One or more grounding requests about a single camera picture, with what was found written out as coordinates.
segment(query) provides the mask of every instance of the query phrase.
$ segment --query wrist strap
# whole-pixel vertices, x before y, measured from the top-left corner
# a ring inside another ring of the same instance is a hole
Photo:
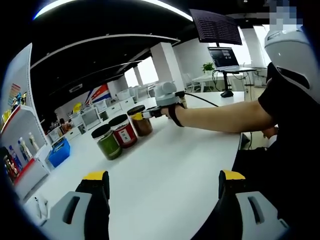
[[[169,111],[170,118],[174,121],[174,123],[176,125],[178,125],[179,127],[183,127],[181,125],[181,123],[179,122],[177,115],[176,115],[176,104],[170,105],[168,107],[168,111]]]

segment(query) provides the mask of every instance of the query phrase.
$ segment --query blue box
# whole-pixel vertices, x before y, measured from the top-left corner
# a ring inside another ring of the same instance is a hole
[[[67,139],[64,139],[59,144],[53,147],[48,159],[50,163],[56,168],[69,156],[70,156],[70,145]]]

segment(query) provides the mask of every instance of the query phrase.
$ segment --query white helmet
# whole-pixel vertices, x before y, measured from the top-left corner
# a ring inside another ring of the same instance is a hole
[[[302,29],[269,31],[264,48],[278,72],[320,104],[319,64]]]

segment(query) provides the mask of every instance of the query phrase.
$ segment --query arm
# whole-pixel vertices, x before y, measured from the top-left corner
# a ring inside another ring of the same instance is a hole
[[[169,117],[167,108],[161,112]],[[175,114],[185,127],[228,133],[261,131],[275,125],[258,101],[208,108],[184,109],[177,106]]]

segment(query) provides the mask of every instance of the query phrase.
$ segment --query brown jar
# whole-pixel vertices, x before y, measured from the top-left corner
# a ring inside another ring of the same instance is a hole
[[[146,109],[146,107],[144,105],[139,105],[139,106],[136,106],[136,107],[130,109],[127,112],[127,114],[131,117],[133,126],[134,126],[136,133],[138,134],[139,137],[147,136],[153,131],[153,128],[151,126],[149,119],[135,120],[132,118],[133,115],[135,115],[137,113],[141,113],[145,109]]]

